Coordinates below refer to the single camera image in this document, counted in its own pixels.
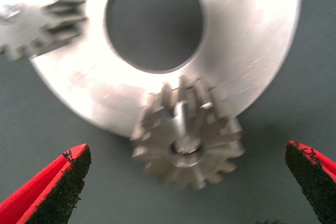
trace aluminum disc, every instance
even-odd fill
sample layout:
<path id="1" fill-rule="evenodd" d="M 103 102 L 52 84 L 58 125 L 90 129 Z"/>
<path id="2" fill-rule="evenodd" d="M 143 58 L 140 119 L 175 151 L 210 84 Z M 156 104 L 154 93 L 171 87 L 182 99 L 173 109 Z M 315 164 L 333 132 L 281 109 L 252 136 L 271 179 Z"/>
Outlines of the aluminum disc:
<path id="1" fill-rule="evenodd" d="M 106 29 L 108 0 L 87 0 L 89 21 L 70 45 L 31 59 L 53 92 L 74 112 L 110 132 L 130 136 L 150 92 L 181 75 L 216 85 L 238 115 L 276 75 L 292 42 L 300 0 L 199 0 L 201 42 L 183 64 L 166 71 L 134 67 Z"/>

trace gray background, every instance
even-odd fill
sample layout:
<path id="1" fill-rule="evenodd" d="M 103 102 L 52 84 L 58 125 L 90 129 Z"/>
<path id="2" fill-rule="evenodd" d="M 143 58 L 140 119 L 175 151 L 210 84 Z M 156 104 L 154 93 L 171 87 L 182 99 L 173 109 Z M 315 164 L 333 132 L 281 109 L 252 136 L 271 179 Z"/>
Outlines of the gray background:
<path id="1" fill-rule="evenodd" d="M 284 163 L 293 138 L 336 160 L 336 0 L 303 0 L 279 75 L 239 116 L 239 169 L 201 191 L 162 187 L 133 162 L 124 138 L 67 109 L 28 61 L 0 58 L 0 201 L 64 150 L 88 143 L 92 165 L 69 223 L 318 223 Z"/>

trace blurred gear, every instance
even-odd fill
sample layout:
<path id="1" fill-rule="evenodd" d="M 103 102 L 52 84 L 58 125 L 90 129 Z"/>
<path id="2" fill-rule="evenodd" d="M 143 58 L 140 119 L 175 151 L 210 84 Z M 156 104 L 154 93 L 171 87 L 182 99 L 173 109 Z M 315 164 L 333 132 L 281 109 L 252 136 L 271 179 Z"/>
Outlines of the blurred gear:
<path id="1" fill-rule="evenodd" d="M 285 224 L 285 223 L 282 223 L 280 220 L 276 221 L 265 220 L 264 222 L 257 221 L 256 224 Z"/>
<path id="2" fill-rule="evenodd" d="M 146 163 L 149 174 L 161 174 L 164 184 L 201 189 L 236 168 L 228 159 L 244 153 L 241 132 L 215 88 L 201 79 L 188 86 L 182 77 L 176 90 L 165 84 L 150 95 L 131 137 L 133 157 Z"/>
<path id="3" fill-rule="evenodd" d="M 85 0 L 0 0 L 0 51 L 10 60 L 45 54 L 80 34 Z"/>

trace gear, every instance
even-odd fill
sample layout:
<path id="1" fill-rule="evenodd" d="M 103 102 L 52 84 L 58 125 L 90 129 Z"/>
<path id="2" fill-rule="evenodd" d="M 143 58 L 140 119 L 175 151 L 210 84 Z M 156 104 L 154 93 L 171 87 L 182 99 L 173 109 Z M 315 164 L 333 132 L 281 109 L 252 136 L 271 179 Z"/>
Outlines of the gear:
<path id="1" fill-rule="evenodd" d="M 284 224 L 284 223 L 280 222 L 279 220 L 276 221 L 265 220 L 264 222 L 257 221 L 256 224 Z"/>
<path id="2" fill-rule="evenodd" d="M 0 52 L 10 60 L 42 55 L 80 34 L 85 0 L 0 0 Z"/>
<path id="3" fill-rule="evenodd" d="M 236 168 L 228 159 L 244 153 L 240 137 L 240 125 L 216 89 L 202 80 L 188 87 L 182 77 L 178 89 L 165 84 L 150 95 L 131 141 L 133 157 L 146 163 L 149 174 L 162 175 L 162 183 L 201 189 Z"/>

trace red plier jaw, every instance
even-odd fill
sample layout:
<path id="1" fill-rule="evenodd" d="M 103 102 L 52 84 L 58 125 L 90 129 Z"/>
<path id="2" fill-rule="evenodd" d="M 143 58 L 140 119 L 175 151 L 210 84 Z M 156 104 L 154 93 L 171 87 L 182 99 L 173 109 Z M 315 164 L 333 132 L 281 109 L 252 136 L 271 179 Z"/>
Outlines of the red plier jaw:
<path id="1" fill-rule="evenodd" d="M 285 158 L 320 222 L 336 223 L 336 163 L 295 141 L 287 144 Z"/>

